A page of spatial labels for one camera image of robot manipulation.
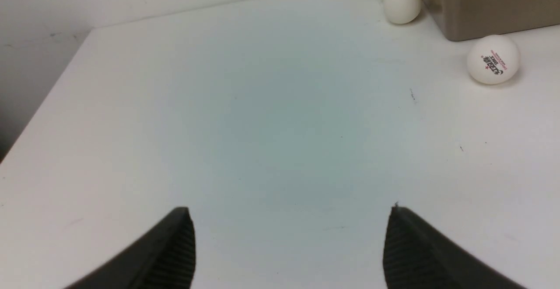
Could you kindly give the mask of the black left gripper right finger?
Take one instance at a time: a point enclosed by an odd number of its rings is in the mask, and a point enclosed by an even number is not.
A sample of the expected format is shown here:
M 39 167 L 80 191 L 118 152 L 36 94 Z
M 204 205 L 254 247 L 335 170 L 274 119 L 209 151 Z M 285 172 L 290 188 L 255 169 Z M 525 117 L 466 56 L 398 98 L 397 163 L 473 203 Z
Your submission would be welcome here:
M 409 208 L 391 209 L 383 249 L 389 289 L 520 289 Z

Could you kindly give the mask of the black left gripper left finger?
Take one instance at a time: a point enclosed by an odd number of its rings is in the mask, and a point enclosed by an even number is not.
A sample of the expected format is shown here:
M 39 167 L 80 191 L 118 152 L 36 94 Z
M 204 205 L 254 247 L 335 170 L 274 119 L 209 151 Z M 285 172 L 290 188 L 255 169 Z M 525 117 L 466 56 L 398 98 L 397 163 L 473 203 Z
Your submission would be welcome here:
M 172 209 L 152 229 L 69 289 L 189 289 L 196 237 L 187 207 Z

